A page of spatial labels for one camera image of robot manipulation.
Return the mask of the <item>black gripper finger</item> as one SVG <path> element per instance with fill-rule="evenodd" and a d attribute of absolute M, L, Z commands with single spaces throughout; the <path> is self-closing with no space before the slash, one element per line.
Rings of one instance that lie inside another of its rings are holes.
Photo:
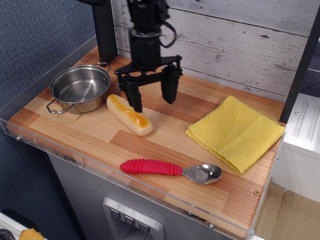
<path fill-rule="evenodd" d="M 134 110 L 137 113 L 142 112 L 142 102 L 141 102 L 141 94 L 139 92 L 139 87 L 135 82 L 127 82 L 125 84 L 125 94 L 127 97 L 127 100 L 131 107 L 134 108 Z"/>
<path fill-rule="evenodd" d="M 163 69 L 164 77 L 161 80 L 163 99 L 172 104 L 176 100 L 180 72 L 175 66 L 167 66 Z"/>

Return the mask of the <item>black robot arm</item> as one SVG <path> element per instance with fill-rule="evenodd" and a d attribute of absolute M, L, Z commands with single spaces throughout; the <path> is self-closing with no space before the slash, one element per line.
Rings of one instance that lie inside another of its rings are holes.
<path fill-rule="evenodd" d="M 109 0 L 87 0 L 92 6 L 99 59 L 110 62 L 117 56 L 116 37 Z M 123 91 L 129 104 L 138 113 L 142 112 L 139 87 L 160 82 L 163 99 L 171 104 L 175 101 L 179 78 L 182 75 L 181 56 L 161 56 L 164 44 L 160 40 L 161 26 L 172 32 L 176 30 L 166 20 L 169 5 L 164 0 L 127 1 L 130 20 L 129 29 L 131 63 L 115 71 L 117 87 Z"/>

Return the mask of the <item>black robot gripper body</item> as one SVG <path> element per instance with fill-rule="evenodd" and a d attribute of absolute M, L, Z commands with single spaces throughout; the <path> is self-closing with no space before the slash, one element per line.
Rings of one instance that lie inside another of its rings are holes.
<path fill-rule="evenodd" d="M 180 64 L 182 57 L 180 55 L 161 56 L 161 47 L 168 48 L 173 44 L 171 42 L 168 45 L 163 45 L 160 40 L 161 33 L 161 31 L 129 32 L 131 63 L 115 71 L 119 90 L 124 92 L 127 82 L 134 82 L 139 87 L 162 81 L 164 78 L 163 70 L 167 66 L 175 66 L 180 76 L 182 75 Z"/>

